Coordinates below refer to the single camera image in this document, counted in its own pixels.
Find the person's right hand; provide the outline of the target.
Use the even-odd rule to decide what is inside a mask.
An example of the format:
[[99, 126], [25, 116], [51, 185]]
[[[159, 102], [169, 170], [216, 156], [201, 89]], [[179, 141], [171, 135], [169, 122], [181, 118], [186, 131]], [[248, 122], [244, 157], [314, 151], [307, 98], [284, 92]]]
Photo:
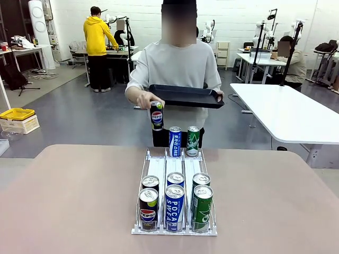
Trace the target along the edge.
[[137, 105], [141, 109], [145, 109], [145, 110], [150, 109], [151, 102], [153, 101], [158, 101], [162, 103], [162, 100], [151, 92], [142, 91], [140, 95], [137, 97]]

